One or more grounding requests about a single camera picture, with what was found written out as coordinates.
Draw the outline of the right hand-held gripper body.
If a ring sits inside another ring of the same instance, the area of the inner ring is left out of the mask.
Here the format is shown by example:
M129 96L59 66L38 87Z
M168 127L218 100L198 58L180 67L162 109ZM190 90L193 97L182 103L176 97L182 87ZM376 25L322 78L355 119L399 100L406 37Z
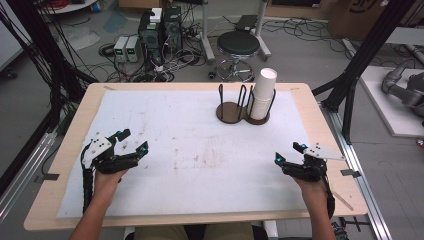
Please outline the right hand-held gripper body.
M341 153L336 153L331 149L316 143L314 146L307 146L302 164L288 162L288 167L283 168L283 173L294 178L308 182L317 182L326 176L328 159L344 160Z

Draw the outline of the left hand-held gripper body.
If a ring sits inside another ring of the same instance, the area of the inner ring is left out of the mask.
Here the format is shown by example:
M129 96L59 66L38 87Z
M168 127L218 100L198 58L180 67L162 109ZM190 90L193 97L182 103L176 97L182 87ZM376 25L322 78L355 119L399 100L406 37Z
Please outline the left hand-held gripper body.
M138 165L137 160L129 154L116 155L110 143L102 134L96 134L81 153L83 170L98 170L103 174L114 174Z

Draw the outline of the stack of white paper cups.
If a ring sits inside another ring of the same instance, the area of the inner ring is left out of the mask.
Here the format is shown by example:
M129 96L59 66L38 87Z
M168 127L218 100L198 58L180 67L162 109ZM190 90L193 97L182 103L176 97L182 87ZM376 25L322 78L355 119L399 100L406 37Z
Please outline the stack of white paper cups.
M274 96L276 78L277 72L272 68L263 68L260 71L247 106L250 118L262 120L266 117Z

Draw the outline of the black wire cup holder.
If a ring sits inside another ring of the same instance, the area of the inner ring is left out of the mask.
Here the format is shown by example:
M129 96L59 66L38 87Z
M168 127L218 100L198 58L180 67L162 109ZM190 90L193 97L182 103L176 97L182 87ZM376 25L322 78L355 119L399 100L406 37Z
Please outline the black wire cup holder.
M240 87L236 102L224 101L224 86L222 84L218 87L218 93L220 104L216 108L216 117L226 124L236 124L241 120L253 125L267 123L276 97L276 90L273 90L270 99L259 99L255 96L253 87L247 89L245 85Z

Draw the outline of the person's right hand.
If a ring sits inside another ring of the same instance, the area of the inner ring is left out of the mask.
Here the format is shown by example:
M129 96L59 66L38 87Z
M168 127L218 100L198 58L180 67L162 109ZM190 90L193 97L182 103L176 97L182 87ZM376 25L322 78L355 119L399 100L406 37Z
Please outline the person's right hand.
M311 200L313 198L325 199L327 197L325 185L321 180L317 182L308 182L295 178L294 181L300 187L302 197L305 200Z

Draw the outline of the thin wooden stick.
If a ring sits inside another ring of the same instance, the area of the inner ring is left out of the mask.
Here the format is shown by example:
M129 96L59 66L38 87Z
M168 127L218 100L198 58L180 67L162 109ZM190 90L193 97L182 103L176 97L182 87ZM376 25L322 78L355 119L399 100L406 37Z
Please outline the thin wooden stick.
M350 203L351 196L347 194L341 194L337 191L332 191L333 195L341 202L343 203L350 211L354 210L353 205Z

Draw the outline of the white foam mat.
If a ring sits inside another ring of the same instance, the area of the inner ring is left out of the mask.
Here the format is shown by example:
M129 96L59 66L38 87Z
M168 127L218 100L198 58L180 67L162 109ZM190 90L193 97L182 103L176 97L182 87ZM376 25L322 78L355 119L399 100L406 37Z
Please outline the white foam mat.
M115 147L148 154L123 177L108 213L159 216L302 210L298 185L275 164L277 154L299 163L295 142L310 145L294 96L279 91L263 125L225 124L217 91L106 92L87 133L127 129Z

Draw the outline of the person's khaki trousers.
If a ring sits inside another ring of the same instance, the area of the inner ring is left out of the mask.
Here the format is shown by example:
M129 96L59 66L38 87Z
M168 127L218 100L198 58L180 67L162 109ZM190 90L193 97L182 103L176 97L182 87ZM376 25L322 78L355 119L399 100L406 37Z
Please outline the person's khaki trousers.
M255 240L252 225L247 222L208 224L192 237L188 230L183 225L138 227L134 240Z

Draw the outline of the white floor board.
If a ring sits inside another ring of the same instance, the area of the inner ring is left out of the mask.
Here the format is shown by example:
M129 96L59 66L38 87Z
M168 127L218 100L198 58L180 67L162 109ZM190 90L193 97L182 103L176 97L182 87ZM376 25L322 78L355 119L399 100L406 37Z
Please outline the white floor board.
M424 119L415 115L400 99L381 90L383 78L390 71L390 67L369 66L361 76L365 91L392 136L424 138Z

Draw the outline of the black computer tower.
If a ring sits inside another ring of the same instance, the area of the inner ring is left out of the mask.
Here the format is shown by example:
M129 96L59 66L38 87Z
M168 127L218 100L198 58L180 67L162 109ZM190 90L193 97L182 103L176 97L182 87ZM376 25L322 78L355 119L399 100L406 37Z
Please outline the black computer tower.
M181 7L170 6L164 9L163 23L166 44L171 51L182 49Z
M152 22L150 20L151 15L152 12L143 13L138 27L138 34L152 61L157 65L161 65L163 63L161 53L163 44L162 26L160 22Z

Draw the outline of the black round stool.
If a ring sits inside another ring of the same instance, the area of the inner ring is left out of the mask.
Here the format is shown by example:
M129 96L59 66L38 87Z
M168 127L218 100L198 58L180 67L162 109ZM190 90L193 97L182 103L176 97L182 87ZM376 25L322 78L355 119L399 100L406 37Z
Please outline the black round stool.
M246 31L226 32L218 37L217 48L226 56L216 67L215 73L222 80L236 79L250 82L254 79L252 66L246 59L255 57L260 48L258 39Z

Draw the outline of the flat black device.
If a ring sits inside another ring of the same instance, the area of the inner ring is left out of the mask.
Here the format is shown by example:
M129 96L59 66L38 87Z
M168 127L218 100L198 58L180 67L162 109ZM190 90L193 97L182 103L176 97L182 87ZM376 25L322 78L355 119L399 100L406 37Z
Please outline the flat black device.
M256 22L256 15L242 15L239 21L236 23L235 29L238 31L250 31L255 27Z

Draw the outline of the brown cardboard box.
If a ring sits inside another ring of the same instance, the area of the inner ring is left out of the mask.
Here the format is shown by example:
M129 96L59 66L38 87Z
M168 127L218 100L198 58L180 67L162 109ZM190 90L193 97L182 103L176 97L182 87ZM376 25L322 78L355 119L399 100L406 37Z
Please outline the brown cardboard box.
M391 0L338 0L327 30L333 38L365 40Z

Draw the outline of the aluminium floor rail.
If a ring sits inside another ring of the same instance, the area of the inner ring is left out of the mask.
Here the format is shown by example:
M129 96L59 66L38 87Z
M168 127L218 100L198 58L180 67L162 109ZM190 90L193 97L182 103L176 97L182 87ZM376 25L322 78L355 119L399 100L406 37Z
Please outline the aluminium floor rail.
M56 139L56 133L45 133L33 147L29 148L29 155L24 158L23 166L0 197L0 225L7 218L25 187L41 166Z
M368 183L366 175L362 169L359 158L354 150L354 147L348 143L345 137L342 135L342 119L338 113L332 113L324 107L320 107L330 130L332 131L336 142L345 156L347 165L354 172L358 172L359 175L355 177L355 181L359 187L367 206L367 218L374 232L374 236L377 240L393 240L388 229L388 226L383 218L383 215L379 209L378 203L373 195L371 187Z

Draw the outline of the black metal frame post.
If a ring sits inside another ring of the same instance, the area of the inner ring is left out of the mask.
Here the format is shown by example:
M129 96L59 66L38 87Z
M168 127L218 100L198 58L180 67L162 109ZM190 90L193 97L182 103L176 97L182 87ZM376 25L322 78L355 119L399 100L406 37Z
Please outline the black metal frame post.
M48 129L53 130L59 124L63 105L79 103L85 94L83 84L98 83L98 80L80 71L65 58L33 0L6 2L26 30L32 45L24 42L17 33L18 28L3 13L0 14L0 21L29 55L50 88Z
M341 133L348 144L351 144L351 122L356 85L365 69L414 2L415 0L389 0L385 10L377 19L345 70L337 78L312 90L314 96L331 90L329 96L321 102L322 106L331 113L337 113L340 104L345 101Z

